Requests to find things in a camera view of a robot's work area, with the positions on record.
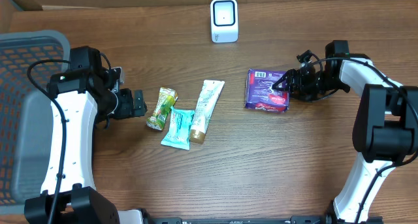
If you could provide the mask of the teal wet wipes pack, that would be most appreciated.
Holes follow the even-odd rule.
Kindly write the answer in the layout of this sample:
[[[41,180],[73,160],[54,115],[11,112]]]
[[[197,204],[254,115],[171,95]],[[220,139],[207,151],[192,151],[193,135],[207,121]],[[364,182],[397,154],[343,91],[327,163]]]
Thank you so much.
[[[194,110],[171,107],[169,131],[161,141],[161,145],[190,150],[189,134],[194,114]]]

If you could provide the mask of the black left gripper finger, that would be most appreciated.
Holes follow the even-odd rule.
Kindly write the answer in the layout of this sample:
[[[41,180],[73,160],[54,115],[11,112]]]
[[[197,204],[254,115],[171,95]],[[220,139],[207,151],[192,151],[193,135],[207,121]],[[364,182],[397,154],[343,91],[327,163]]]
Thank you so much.
[[[134,105],[133,107],[133,117],[142,117],[148,111],[146,103],[141,103],[138,105]]]
[[[144,103],[143,91],[141,89],[134,90],[134,96],[135,103]]]

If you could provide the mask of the white tube with gold cap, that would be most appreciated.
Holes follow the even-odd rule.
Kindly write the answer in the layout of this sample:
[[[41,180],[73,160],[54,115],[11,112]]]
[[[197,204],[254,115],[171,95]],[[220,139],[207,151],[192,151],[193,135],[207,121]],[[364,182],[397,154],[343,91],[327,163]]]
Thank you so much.
[[[220,80],[205,80],[199,94],[189,139],[202,144],[220,93],[225,85]]]

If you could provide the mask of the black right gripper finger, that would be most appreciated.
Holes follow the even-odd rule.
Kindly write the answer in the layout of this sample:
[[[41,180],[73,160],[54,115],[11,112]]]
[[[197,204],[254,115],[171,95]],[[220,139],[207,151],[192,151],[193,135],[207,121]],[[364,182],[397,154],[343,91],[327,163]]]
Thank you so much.
[[[289,91],[291,87],[288,84],[280,83],[280,84],[273,84],[272,89],[274,91]]]
[[[274,86],[287,86],[289,81],[292,79],[293,71],[286,71],[275,83]]]

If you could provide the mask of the green yellow snack packet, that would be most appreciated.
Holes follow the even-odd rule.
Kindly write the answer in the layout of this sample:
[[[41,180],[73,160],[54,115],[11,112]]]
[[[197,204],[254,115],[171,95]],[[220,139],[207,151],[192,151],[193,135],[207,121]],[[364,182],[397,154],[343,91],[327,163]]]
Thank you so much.
[[[146,120],[146,125],[152,129],[162,131],[166,118],[174,106],[178,94],[174,89],[160,87],[156,108],[152,115]]]

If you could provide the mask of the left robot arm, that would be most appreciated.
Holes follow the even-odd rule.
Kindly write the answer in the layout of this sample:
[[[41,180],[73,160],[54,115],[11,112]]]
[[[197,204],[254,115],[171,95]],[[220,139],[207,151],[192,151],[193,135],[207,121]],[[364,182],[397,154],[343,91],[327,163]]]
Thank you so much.
[[[92,173],[93,130],[96,123],[144,116],[141,90],[122,89],[120,67],[104,66],[108,58],[89,46],[73,48],[67,68],[50,77],[45,88],[28,67],[29,81],[47,98],[53,114],[50,158],[40,196],[27,199],[29,223],[143,223],[139,209],[117,210],[95,188]]]

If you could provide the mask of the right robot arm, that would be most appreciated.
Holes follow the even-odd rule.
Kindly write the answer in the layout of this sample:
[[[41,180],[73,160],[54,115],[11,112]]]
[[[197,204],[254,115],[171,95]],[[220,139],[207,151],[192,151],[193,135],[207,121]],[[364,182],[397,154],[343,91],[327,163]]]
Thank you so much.
[[[323,216],[309,223],[382,223],[369,209],[388,175],[417,158],[417,87],[405,86],[379,71],[365,54],[349,51],[346,40],[334,40],[319,59],[310,50],[297,56],[272,89],[304,102],[342,90],[360,98],[352,131],[357,157],[341,192]]]

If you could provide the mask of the purple Carefree pad pack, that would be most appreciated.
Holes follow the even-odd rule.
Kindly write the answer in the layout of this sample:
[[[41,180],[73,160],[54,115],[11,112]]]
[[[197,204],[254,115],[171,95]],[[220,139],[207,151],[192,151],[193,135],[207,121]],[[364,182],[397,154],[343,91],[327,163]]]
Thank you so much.
[[[285,112],[289,108],[289,94],[273,89],[285,71],[250,69],[246,78],[245,104],[247,109]]]

